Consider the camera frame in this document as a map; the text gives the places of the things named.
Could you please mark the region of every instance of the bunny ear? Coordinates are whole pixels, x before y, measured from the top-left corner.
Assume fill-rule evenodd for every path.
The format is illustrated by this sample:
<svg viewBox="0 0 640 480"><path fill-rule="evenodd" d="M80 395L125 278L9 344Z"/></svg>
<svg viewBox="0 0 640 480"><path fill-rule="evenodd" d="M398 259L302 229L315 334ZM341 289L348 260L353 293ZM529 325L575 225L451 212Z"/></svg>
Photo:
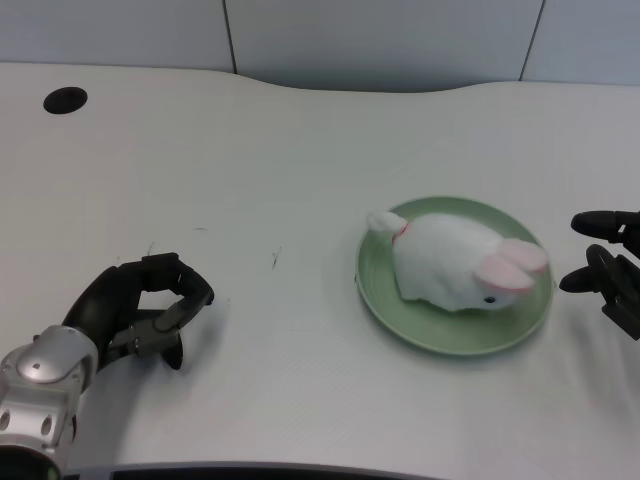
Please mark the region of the bunny ear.
<svg viewBox="0 0 640 480"><path fill-rule="evenodd" d="M527 272L542 273L549 257L539 246L516 238L507 238L498 247L498 255Z"/></svg>
<svg viewBox="0 0 640 480"><path fill-rule="evenodd" d="M499 255L487 255L474 274L484 284L509 292L525 292L533 287L529 275Z"/></svg>

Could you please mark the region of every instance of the white table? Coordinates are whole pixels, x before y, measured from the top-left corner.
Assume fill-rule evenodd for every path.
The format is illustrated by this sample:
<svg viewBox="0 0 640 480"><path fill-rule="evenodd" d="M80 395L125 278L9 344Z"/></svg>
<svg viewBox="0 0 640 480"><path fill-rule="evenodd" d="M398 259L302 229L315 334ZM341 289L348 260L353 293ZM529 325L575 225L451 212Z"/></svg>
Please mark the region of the white table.
<svg viewBox="0 0 640 480"><path fill-rule="evenodd" d="M46 113L44 97L70 85L86 106ZM428 195L516 216L556 279L583 266L591 241L570 230L573 214L640 205L640 88L337 93L216 72L3 64L0 152L0 351L61 322L104 268L150 248L178 252L217 294L185 332L182 372L130 359L99 374L72 467L640 475L640 345L599 296L559 292L525 344L461 361L391 336L354 284L366 212Z"/></svg>

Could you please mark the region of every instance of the green plate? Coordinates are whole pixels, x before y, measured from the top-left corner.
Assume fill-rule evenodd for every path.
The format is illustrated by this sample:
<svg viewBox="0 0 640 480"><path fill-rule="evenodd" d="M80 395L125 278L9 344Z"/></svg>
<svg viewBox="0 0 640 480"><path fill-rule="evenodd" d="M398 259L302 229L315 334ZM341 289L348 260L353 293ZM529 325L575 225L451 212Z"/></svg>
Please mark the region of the green plate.
<svg viewBox="0 0 640 480"><path fill-rule="evenodd" d="M427 213L451 213L477 220L505 237L540 242L518 221L489 205L456 197L428 197L391 211L412 220ZM396 284L391 235L367 232L356 263L358 289L373 314L392 332L427 350L480 355L509 348L525 339L547 317L553 298L551 270L534 290L511 307L448 312L425 301L404 301Z"/></svg>

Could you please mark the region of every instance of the bunny tail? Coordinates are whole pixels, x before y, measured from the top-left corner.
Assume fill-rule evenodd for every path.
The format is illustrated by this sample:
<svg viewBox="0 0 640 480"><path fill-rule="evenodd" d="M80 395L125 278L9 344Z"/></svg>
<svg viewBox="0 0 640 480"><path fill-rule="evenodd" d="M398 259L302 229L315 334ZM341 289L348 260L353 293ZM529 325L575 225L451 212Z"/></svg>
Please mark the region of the bunny tail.
<svg viewBox="0 0 640 480"><path fill-rule="evenodd" d="M375 232L400 233L406 226L407 221L391 212L372 212L367 215L367 224Z"/></svg>

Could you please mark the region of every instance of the plush toy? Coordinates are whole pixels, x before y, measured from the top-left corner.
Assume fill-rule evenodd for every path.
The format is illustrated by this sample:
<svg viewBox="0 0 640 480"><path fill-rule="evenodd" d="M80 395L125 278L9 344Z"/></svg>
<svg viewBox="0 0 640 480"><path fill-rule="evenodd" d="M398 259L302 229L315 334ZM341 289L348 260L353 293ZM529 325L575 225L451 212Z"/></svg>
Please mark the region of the plush toy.
<svg viewBox="0 0 640 480"><path fill-rule="evenodd" d="M393 233L393 261L400 296L427 300L449 311L497 310L534 286L547 267L544 250L503 238L457 215L433 213L411 223L391 212L369 214L369 228Z"/></svg>

